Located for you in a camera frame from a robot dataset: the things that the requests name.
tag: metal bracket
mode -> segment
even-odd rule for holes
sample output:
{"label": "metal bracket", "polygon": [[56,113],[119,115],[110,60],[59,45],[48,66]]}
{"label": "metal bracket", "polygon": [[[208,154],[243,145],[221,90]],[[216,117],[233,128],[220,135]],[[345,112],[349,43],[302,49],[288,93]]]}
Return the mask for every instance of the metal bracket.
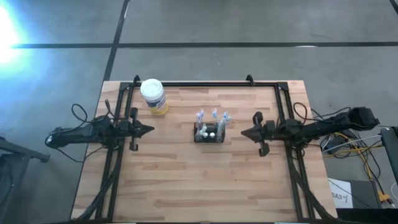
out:
{"label": "metal bracket", "polygon": [[129,88],[130,85],[131,85],[131,82],[122,82],[122,83],[120,83],[119,90],[120,91],[127,90],[127,88]]}
{"label": "metal bracket", "polygon": [[256,83],[253,80],[253,77],[250,74],[247,75],[246,81],[249,81],[251,86],[255,86],[256,85]]}
{"label": "metal bracket", "polygon": [[132,82],[135,84],[135,83],[137,83],[139,81],[141,81],[141,79],[139,78],[139,75],[136,75]]}
{"label": "metal bracket", "polygon": [[289,85],[287,84],[287,82],[278,82],[278,86],[279,86],[279,88],[283,89],[284,91],[289,90]]}

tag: wipes canister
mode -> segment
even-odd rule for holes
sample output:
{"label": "wipes canister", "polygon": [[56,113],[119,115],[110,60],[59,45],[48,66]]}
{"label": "wipes canister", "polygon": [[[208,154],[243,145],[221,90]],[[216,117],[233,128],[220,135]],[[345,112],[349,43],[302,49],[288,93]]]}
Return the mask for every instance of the wipes canister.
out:
{"label": "wipes canister", "polygon": [[141,83],[141,95],[153,115],[163,115],[169,110],[162,83],[154,78]]}

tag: black floor line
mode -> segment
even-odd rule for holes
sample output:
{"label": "black floor line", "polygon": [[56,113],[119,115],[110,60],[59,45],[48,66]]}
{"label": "black floor line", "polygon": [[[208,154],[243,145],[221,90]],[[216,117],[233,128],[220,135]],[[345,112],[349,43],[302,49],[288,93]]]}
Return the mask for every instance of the black floor line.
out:
{"label": "black floor line", "polygon": [[397,47],[398,42],[207,42],[207,43],[126,43],[124,49],[234,48],[234,47]]}
{"label": "black floor line", "polygon": [[109,54],[108,62],[106,64],[103,81],[109,81],[109,79],[111,78],[113,63],[114,63],[114,59],[116,57],[116,52],[118,51],[120,36],[122,35],[123,24],[124,24],[124,20],[126,18],[127,7],[129,6],[129,3],[130,3],[130,0],[124,0],[124,2],[123,2],[122,10],[121,10],[120,17],[119,17],[118,28],[116,28],[116,33],[114,35],[113,45],[111,48],[111,53]]}
{"label": "black floor line", "polygon": [[192,42],[192,43],[121,43],[121,44],[17,44],[13,49],[172,49],[172,48],[268,48],[268,47],[398,47],[390,42]]}
{"label": "black floor line", "polygon": [[390,0],[390,3],[392,5],[392,7],[394,8],[394,10],[396,11],[396,13],[398,14],[398,4],[397,4],[396,0]]}
{"label": "black floor line", "polygon": [[112,44],[16,44],[12,49],[106,49]]}

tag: white cap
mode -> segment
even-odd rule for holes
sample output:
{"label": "white cap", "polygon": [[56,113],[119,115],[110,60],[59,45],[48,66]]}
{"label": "white cap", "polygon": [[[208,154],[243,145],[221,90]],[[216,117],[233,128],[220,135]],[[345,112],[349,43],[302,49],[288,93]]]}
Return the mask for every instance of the white cap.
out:
{"label": "white cap", "polygon": [[140,90],[145,100],[158,100],[163,95],[162,83],[154,78],[143,81]]}

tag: wooden table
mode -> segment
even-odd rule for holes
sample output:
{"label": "wooden table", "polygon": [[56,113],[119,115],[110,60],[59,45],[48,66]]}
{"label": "wooden table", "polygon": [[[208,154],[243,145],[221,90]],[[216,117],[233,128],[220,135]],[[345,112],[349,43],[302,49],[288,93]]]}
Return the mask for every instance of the wooden table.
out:
{"label": "wooden table", "polygon": [[[292,102],[309,109],[304,82],[288,83]],[[105,114],[105,99],[114,109],[119,84],[104,82],[97,115]],[[252,127],[257,111],[262,111],[264,120],[277,119],[273,88],[165,87],[165,93],[169,112],[152,116],[139,88],[134,90],[132,106],[139,108],[139,121],[155,130],[138,140],[138,152],[125,144],[114,222],[296,221],[283,142],[270,142],[269,155],[259,157],[259,145],[241,135]],[[214,108],[219,115],[228,111],[232,117],[224,144],[193,143],[195,114],[202,108],[204,121],[212,121]],[[87,153],[98,147],[90,144]],[[98,193],[105,157],[106,150],[99,151],[84,163],[72,218]],[[307,147],[304,160],[311,190],[336,216],[319,148]]]}

